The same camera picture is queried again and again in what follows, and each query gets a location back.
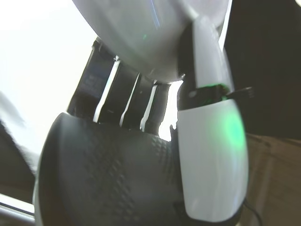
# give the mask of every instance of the wire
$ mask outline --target wire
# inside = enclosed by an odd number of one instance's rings
[[[254,209],[254,207],[248,202],[247,199],[245,199],[244,205],[245,205],[251,212],[253,212],[253,214],[256,216],[256,218],[257,218],[257,220],[258,220],[258,225],[259,225],[259,226],[263,226],[262,218],[261,218],[260,214]]]

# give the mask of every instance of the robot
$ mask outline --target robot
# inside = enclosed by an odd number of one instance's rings
[[[167,226],[227,222],[239,212],[246,196],[246,137],[235,98],[249,92],[249,89],[235,91],[226,54],[219,44],[218,29],[224,20],[228,1],[73,2],[100,39],[123,62],[162,83],[183,80],[178,92],[177,129],[172,131],[172,152],[168,152],[166,142],[140,131],[131,131],[129,135],[128,131],[119,132],[120,128],[59,116],[49,132],[40,160],[34,201],[37,224],[82,225],[86,222],[86,225],[92,225],[97,222],[106,226]],[[81,132],[74,132],[70,137],[69,131],[79,129]],[[93,134],[95,145],[87,134]],[[116,138],[113,142],[112,136],[118,137],[117,141],[122,144],[116,145]],[[129,145],[133,136],[140,137],[139,141]],[[65,168],[62,161],[67,154],[73,155],[66,151],[71,148],[67,140],[76,143],[71,145],[74,156],[69,157],[73,169]],[[177,175],[177,186],[171,187],[160,180],[159,163],[150,164],[152,150],[143,147],[143,142],[152,142],[157,155],[163,150],[166,164],[172,165],[171,171]],[[108,150],[94,154],[87,151],[90,147],[94,150],[92,153],[96,152],[95,146],[102,150],[111,149],[110,154]],[[81,150],[84,150],[83,155],[79,154]],[[99,177],[102,185],[87,188],[80,184],[83,174],[77,169],[75,162],[78,160],[75,159],[81,158],[88,158],[88,162],[96,159],[100,165],[106,166],[101,168],[95,163],[93,167],[88,163],[85,166],[93,178],[89,183],[94,184]],[[50,160],[58,165],[51,173],[46,172],[51,164],[45,163]],[[73,180],[79,179],[78,189],[72,187],[71,182],[61,182],[68,178],[66,172],[68,175],[73,172]],[[98,202],[85,198],[91,194]],[[110,195],[111,201],[102,201]],[[60,203],[60,207],[50,211],[51,208],[42,207],[42,203],[48,206]],[[67,205],[72,206],[71,210],[64,209]]]

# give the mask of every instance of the wooden floor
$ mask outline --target wooden floor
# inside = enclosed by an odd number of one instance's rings
[[[301,141],[248,135],[248,201],[265,226],[301,225]],[[244,209],[241,226],[257,226]]]

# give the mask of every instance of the textured palm surface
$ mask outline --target textured palm surface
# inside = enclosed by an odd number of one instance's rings
[[[187,216],[175,172],[169,142],[61,114],[41,160],[42,218],[49,225],[207,225]]]

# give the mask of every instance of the bright white background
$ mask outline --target bright white background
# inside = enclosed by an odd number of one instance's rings
[[[1,103],[0,117],[29,156],[41,152],[51,124],[66,110],[95,38],[71,0],[0,0],[0,92],[24,123]]]

